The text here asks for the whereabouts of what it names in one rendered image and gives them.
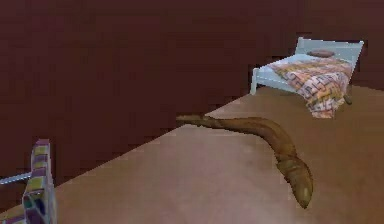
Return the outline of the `colourful patterned blanket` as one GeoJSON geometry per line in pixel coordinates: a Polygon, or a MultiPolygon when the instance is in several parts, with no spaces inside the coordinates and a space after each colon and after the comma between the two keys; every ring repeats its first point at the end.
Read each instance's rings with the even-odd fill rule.
{"type": "Polygon", "coordinates": [[[345,102],[353,67],[342,59],[316,58],[275,62],[269,67],[306,101],[315,118],[333,118],[345,102]]]}

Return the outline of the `pale blue bed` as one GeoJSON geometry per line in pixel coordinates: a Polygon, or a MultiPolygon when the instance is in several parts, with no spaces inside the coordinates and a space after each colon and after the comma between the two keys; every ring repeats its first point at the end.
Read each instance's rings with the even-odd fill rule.
{"type": "MultiPolygon", "coordinates": [[[[337,59],[342,59],[349,62],[352,65],[353,72],[354,72],[360,53],[362,51],[363,45],[364,45],[363,41],[351,43],[351,42],[342,42],[342,41],[313,40],[313,39],[307,39],[304,37],[299,37],[297,41],[296,49],[292,56],[274,61],[272,63],[294,62],[298,60],[316,59],[319,57],[309,56],[307,55],[307,52],[316,50],[316,49],[325,49],[325,50],[333,51],[335,53],[333,57],[329,57],[329,58],[337,58],[337,59]]],[[[296,93],[295,90],[291,86],[289,86],[284,79],[282,79],[269,67],[269,65],[272,63],[269,63],[262,67],[256,67],[253,69],[250,93],[251,94],[256,93],[256,86],[258,84],[296,93]]]]}

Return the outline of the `brown round pillow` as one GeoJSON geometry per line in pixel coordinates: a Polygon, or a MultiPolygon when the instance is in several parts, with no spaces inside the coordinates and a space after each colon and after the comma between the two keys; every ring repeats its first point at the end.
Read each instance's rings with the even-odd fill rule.
{"type": "Polygon", "coordinates": [[[335,53],[330,50],[316,49],[316,50],[307,52],[307,55],[313,56],[313,57],[319,57],[319,58],[329,58],[329,57],[333,57],[335,53]]]}

